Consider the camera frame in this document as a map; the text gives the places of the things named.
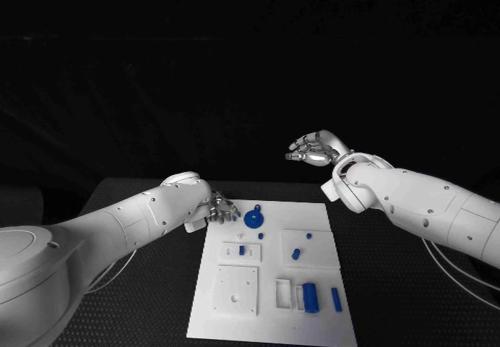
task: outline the blue object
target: blue object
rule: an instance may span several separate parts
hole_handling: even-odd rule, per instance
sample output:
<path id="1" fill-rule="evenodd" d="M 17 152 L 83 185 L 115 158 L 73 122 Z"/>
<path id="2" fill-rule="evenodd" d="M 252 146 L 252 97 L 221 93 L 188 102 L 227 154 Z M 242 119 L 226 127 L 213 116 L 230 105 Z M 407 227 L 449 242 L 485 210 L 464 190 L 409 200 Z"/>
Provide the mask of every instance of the blue object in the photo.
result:
<path id="1" fill-rule="evenodd" d="M 331 288 L 332 303 L 335 304 L 335 311 L 341 312 L 340 297 L 337 288 Z"/>
<path id="2" fill-rule="evenodd" d="M 299 249 L 295 248 L 295 249 L 294 249 L 294 254 L 291 255 L 291 258 L 294 258 L 294 260 L 296 260 L 296 259 L 298 259 L 298 256 L 299 256 Z"/>
<path id="3" fill-rule="evenodd" d="M 256 229 L 263 223 L 263 215 L 260 214 L 260 205 L 255 205 L 255 208 L 245 214 L 245 225 Z"/>
<path id="4" fill-rule="evenodd" d="M 317 293 L 315 293 L 315 284 L 304 283 L 302 284 L 302 294 L 304 294 L 304 309 L 307 313 L 318 313 L 319 306 L 317 305 Z"/>

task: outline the white rectangular piece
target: white rectangular piece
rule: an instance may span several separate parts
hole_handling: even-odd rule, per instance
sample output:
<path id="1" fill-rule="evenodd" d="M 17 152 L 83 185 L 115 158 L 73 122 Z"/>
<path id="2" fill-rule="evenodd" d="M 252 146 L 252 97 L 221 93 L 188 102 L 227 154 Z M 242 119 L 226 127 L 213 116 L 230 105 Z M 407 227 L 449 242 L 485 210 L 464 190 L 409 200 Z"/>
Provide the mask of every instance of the white rectangular piece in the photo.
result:
<path id="1" fill-rule="evenodd" d="M 314 269 L 340 269 L 335 242 L 331 232 L 282 230 L 283 234 L 283 266 Z M 291 255 L 299 249 L 298 259 Z"/>
<path id="2" fill-rule="evenodd" d="M 245 247 L 243 255 L 239 255 L 239 246 Z M 219 250 L 220 262 L 260 262 L 260 245 L 259 244 L 233 244 L 223 242 Z"/>
<path id="3" fill-rule="evenodd" d="M 232 200 L 242 215 L 260 205 L 263 224 L 258 229 L 246 227 L 242 218 L 234 222 L 210 223 L 204 237 L 204 248 L 197 275 L 197 285 L 190 311 L 187 338 L 236 340 L 259 343 L 285 343 L 305 346 L 355 347 L 355 336 L 348 312 L 348 292 L 344 291 L 340 270 L 334 268 L 296 268 L 283 266 L 282 240 L 289 229 L 314 231 L 328 236 L 332 249 L 334 234 L 330 231 L 328 215 L 324 204 L 276 201 Z M 252 264 L 220 260 L 220 244 L 230 242 L 260 245 L 260 262 Z M 299 257 L 307 255 L 308 247 Z M 220 265 L 258 268 L 256 316 L 216 314 L 211 299 L 216 291 L 216 272 Z M 276 309 L 276 278 L 286 278 L 291 296 L 296 295 L 295 286 L 314 283 L 319 312 L 295 314 L 295 297 L 291 297 L 291 312 Z M 344 293 L 343 312 L 335 312 L 331 288 Z"/>
<path id="4" fill-rule="evenodd" d="M 256 316 L 258 268 L 219 266 L 214 277 L 213 313 Z"/>
<path id="5" fill-rule="evenodd" d="M 291 311 L 289 280 L 276 278 L 276 309 Z"/>
<path id="6" fill-rule="evenodd" d="M 295 286 L 295 312 L 304 312 L 304 292 L 302 286 Z"/>

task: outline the table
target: table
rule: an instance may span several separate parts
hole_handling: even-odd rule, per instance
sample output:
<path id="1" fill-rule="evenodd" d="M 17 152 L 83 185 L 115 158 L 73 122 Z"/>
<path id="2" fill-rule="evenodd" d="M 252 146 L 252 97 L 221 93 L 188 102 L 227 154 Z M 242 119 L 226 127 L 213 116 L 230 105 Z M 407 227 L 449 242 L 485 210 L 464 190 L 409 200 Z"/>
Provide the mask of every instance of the table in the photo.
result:
<path id="1" fill-rule="evenodd" d="M 105 179 L 80 214 L 160 183 L 160 179 Z M 319 184 L 209 183 L 229 199 L 325 203 L 358 347 L 500 346 L 500 311 L 458 288 L 422 240 L 392 225 L 381 211 L 353 213 L 340 201 L 328 202 Z M 181 226 L 138 249 L 109 286 L 85 296 L 53 347 L 259 345 L 185 338 L 204 234 L 206 228 L 188 234 Z M 474 274 L 466 256 L 445 247 L 442 251 Z M 449 272 L 492 301 L 485 287 Z"/>

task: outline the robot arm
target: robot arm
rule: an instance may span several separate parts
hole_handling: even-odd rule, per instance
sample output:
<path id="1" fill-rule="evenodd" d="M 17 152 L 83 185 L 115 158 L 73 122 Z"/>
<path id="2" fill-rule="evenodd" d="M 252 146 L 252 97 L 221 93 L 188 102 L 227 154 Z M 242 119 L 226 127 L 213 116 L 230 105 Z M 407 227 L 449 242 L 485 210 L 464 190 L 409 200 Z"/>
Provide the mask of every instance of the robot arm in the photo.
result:
<path id="1" fill-rule="evenodd" d="M 500 204 L 432 176 L 393 168 L 376 155 L 354 153 L 325 130 L 301 137 L 289 150 L 288 160 L 332 163 L 332 178 L 321 186 L 330 201 L 340 199 L 355 213 L 381 210 L 403 230 L 500 267 Z"/>
<path id="2" fill-rule="evenodd" d="M 106 266 L 181 224 L 240 216 L 193 172 L 51 226 L 0 228 L 0 346 L 49 346 Z"/>

